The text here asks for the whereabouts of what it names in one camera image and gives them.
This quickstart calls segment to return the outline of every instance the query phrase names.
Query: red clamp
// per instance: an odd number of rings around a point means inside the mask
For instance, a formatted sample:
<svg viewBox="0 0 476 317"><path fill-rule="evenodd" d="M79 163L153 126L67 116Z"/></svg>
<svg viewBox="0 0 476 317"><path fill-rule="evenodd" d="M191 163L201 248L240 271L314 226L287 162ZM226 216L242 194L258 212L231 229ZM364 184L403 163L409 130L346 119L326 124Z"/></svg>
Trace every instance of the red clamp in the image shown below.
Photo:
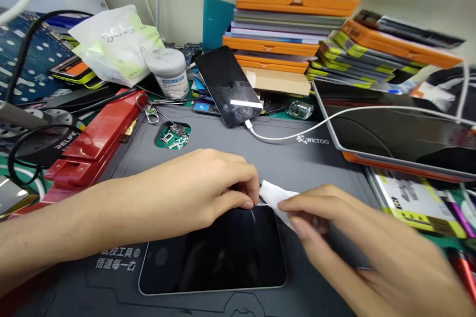
<svg viewBox="0 0 476 317"><path fill-rule="evenodd" d="M49 206L97 183L121 144L121 136L141 111L135 102L141 94L145 92L136 91L107 104L64 151L65 158L58 159L46 172L45 179L53 181L53 187L45 197L12 216ZM146 98L141 96L139 104L145 105Z"/></svg>

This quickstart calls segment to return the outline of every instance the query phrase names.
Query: circuit board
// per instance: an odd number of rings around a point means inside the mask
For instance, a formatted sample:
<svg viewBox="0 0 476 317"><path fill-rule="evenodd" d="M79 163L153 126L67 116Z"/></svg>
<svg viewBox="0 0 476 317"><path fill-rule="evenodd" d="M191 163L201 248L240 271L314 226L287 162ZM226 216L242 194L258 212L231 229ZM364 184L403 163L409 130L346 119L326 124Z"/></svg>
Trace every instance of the circuit board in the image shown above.
<svg viewBox="0 0 476 317"><path fill-rule="evenodd" d="M192 129L186 126L185 127L186 136L179 136L176 133L170 131L169 128L170 128L170 125L165 125L162 128L159 135L159 139L156 142L156 146L162 149L167 149L170 146L172 146L171 150L180 150L184 148L187 145L188 138L190 137L190 132L192 131ZM168 142L165 142L162 140L166 135L168 135L168 138L169 138Z"/></svg>

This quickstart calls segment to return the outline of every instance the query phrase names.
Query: left hand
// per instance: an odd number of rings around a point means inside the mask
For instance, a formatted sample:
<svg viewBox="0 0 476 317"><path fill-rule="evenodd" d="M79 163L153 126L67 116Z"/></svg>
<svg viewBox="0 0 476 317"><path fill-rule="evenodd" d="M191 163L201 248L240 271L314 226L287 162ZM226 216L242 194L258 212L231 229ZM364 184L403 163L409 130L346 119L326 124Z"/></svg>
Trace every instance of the left hand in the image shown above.
<svg viewBox="0 0 476 317"><path fill-rule="evenodd" d="M232 208L258 203L256 168L242 156L206 149L135 176L101 183L111 246L167 239L202 229ZM237 185L238 190L230 190Z"/></svg>

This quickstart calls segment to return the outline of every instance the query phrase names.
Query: stack of boxes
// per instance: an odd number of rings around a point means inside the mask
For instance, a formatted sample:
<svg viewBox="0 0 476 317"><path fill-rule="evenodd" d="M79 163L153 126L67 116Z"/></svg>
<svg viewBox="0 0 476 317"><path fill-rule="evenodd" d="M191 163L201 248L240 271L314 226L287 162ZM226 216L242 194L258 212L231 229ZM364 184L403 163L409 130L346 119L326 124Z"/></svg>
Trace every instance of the stack of boxes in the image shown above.
<svg viewBox="0 0 476 317"><path fill-rule="evenodd" d="M368 28L355 20L347 20L333 38L324 41L317 55L306 71L309 80L397 94L406 94L417 85L408 79L427 65L451 68L462 61L438 48Z"/></svg>
<svg viewBox="0 0 476 317"><path fill-rule="evenodd" d="M358 0L237 0L223 36L245 69L306 72L319 44L339 30Z"/></svg>

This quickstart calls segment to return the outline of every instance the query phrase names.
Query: black screen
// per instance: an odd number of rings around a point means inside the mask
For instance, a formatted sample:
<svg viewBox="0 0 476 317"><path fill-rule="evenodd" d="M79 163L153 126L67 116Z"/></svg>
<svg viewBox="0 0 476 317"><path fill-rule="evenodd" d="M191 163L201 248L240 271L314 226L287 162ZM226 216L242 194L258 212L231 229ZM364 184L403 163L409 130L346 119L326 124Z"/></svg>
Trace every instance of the black screen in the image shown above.
<svg viewBox="0 0 476 317"><path fill-rule="evenodd" d="M263 111L254 89L228 46L201 55L195 64L228 127L238 126Z"/></svg>
<svg viewBox="0 0 476 317"><path fill-rule="evenodd" d="M346 109L325 107L329 116ZM476 137L468 126L398 109L350 111L331 123L347 150L476 173Z"/></svg>
<svg viewBox="0 0 476 317"><path fill-rule="evenodd" d="M234 209L210 227L150 242L139 278L143 294L282 286L276 216L266 205Z"/></svg>

